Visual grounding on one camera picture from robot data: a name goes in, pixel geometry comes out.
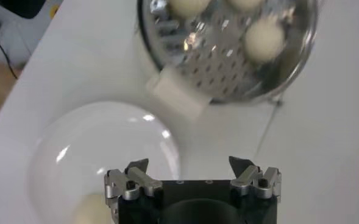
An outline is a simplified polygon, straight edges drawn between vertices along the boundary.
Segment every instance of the white bowl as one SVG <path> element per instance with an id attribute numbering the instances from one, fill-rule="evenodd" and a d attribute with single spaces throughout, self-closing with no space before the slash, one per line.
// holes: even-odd
<path id="1" fill-rule="evenodd" d="M 89 194 L 103 193 L 104 174 L 149 158 L 148 174 L 179 177 L 179 154 L 158 119 L 124 103 L 95 103 L 50 126 L 28 169 L 32 207 L 45 224 L 67 223 Z"/>

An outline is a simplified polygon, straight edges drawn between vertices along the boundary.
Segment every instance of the ball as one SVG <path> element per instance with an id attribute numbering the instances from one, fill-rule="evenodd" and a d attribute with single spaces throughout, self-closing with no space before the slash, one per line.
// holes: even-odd
<path id="1" fill-rule="evenodd" d="M 263 0 L 228 0 L 228 2 L 241 12 L 250 12 L 257 9 Z"/>
<path id="2" fill-rule="evenodd" d="M 247 56 L 259 63 L 275 59 L 283 50 L 284 45 L 283 27 L 274 19 L 258 20 L 250 26 L 244 38 Z"/>
<path id="3" fill-rule="evenodd" d="M 101 194 L 87 195 L 75 210 L 73 224 L 111 224 L 110 209 Z"/>
<path id="4" fill-rule="evenodd" d="M 211 0 L 169 0 L 168 4 L 174 14 L 184 19 L 200 15 Z"/>

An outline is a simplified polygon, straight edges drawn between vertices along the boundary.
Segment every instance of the screw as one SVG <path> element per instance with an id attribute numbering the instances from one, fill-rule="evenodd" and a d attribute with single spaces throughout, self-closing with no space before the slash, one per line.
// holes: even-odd
<path id="1" fill-rule="evenodd" d="M 127 190 L 133 190 L 136 188 L 136 182 L 130 180 L 128 182 L 126 182 L 126 189 Z"/>
<path id="2" fill-rule="evenodd" d="M 258 180 L 258 186 L 262 188 L 268 188 L 269 187 L 269 181 L 267 179 L 259 179 Z"/>

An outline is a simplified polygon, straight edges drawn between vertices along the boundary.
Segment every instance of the metal grater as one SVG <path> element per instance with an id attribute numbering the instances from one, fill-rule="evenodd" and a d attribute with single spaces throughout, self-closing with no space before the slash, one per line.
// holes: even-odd
<path id="1" fill-rule="evenodd" d="M 140 24 L 158 68 L 174 65 L 189 85 L 219 102 L 252 101 L 287 88 L 308 58 L 317 22 L 317 2 L 265 0 L 252 13 L 237 12 L 225 0 L 211 0 L 192 19 L 172 15 L 167 0 L 143 0 Z M 243 36 L 261 17 L 273 16 L 285 29 L 285 50 L 272 62 L 246 57 Z"/>

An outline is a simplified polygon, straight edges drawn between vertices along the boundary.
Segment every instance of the black cable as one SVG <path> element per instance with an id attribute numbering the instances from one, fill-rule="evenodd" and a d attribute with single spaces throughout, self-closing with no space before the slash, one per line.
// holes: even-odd
<path id="1" fill-rule="evenodd" d="M 3 49 L 3 47 L 2 47 L 1 44 L 0 44 L 0 49 L 2 50 L 2 53 L 4 54 L 4 57 L 6 58 L 7 66 L 9 67 L 11 74 L 13 75 L 13 77 L 14 77 L 15 79 L 18 79 L 18 77 L 17 77 L 17 76 L 15 75 L 15 73 L 14 73 L 13 68 L 11 67 L 11 62 L 10 62 L 9 56 L 7 56 L 7 54 L 6 54 L 6 52 L 4 51 L 4 49 Z"/>

